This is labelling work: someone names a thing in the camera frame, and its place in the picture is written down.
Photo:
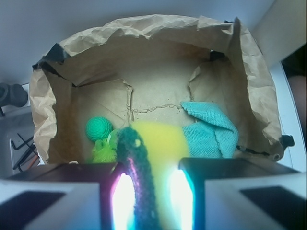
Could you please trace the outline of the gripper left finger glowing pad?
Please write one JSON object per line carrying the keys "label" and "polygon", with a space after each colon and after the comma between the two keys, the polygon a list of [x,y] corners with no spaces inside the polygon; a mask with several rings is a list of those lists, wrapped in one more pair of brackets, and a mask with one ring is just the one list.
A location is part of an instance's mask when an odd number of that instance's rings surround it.
{"label": "gripper left finger glowing pad", "polygon": [[41,165],[0,182],[3,230],[132,230],[133,207],[121,163]]}

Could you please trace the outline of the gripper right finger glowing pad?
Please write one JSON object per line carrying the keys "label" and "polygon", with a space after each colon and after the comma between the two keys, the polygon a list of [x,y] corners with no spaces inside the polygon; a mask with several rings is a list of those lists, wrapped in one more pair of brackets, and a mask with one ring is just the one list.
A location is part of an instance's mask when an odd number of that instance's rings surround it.
{"label": "gripper right finger glowing pad", "polygon": [[170,176],[180,230],[304,230],[306,173],[265,159],[182,158]]}

